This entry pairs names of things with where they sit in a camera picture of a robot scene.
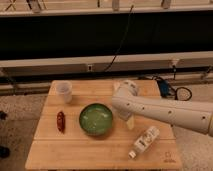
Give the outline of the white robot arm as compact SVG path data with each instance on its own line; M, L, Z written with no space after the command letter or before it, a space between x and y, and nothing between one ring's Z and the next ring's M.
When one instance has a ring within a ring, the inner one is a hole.
M154 99L138 92L131 80L115 84L111 104L123 120L141 115L213 137L213 103Z

